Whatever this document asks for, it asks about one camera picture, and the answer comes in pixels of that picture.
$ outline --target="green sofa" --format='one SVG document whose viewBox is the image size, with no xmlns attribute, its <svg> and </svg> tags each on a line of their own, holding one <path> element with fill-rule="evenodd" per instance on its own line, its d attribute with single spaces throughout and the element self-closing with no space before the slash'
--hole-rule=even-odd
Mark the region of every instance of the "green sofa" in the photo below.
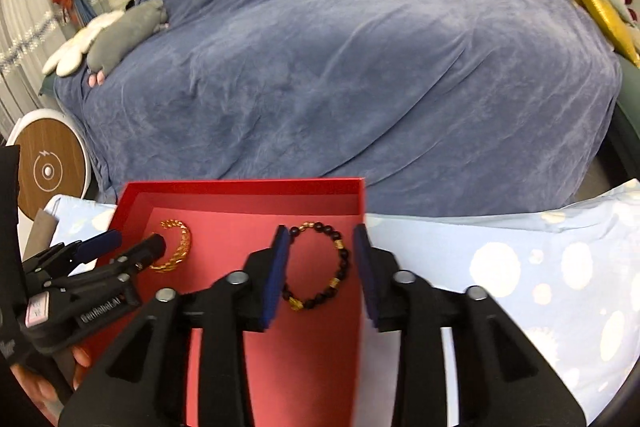
<svg viewBox="0 0 640 427">
<path fill-rule="evenodd" d="M 607 138 L 616 150 L 628 178 L 640 178 L 640 69 L 618 55 L 622 89 L 613 111 Z"/>
</svg>

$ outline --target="white curtain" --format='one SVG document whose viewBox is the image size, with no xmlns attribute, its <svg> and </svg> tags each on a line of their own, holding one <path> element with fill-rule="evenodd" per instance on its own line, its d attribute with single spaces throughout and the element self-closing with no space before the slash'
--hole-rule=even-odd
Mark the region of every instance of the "white curtain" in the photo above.
<svg viewBox="0 0 640 427">
<path fill-rule="evenodd" d="M 38 96 L 42 67 L 73 35 L 51 0 L 0 0 L 0 133 L 7 137 L 18 118 L 54 100 Z"/>
</svg>

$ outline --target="floor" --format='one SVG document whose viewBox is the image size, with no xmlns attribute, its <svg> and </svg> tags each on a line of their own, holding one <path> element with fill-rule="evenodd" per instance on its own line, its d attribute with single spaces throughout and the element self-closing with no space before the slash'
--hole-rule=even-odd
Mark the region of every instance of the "floor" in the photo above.
<svg viewBox="0 0 640 427">
<path fill-rule="evenodd" d="M 589 200 L 607 192 L 627 181 L 620 160 L 608 141 L 605 141 L 598 155 L 587 171 L 582 185 L 578 189 L 578 201 Z"/>
</svg>

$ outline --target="gray plush toy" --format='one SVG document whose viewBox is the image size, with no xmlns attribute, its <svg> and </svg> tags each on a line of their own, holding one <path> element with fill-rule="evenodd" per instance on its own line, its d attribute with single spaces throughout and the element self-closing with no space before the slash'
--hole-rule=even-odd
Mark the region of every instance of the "gray plush toy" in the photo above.
<svg viewBox="0 0 640 427">
<path fill-rule="evenodd" d="M 166 27 L 162 0 L 148 0 L 127 10 L 120 19 L 103 29 L 86 56 L 91 71 L 89 86 L 104 79 L 140 42 Z"/>
</svg>

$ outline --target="blue blanket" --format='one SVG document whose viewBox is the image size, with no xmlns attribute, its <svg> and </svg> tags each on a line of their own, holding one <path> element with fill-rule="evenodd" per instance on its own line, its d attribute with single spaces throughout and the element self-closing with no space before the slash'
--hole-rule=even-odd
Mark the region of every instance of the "blue blanket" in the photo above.
<svg viewBox="0 0 640 427">
<path fill-rule="evenodd" d="M 620 89 L 571 0 L 164 2 L 170 28 L 103 86 L 55 84 L 108 201 L 130 180 L 364 176 L 370 212 L 545 210 Z"/>
</svg>

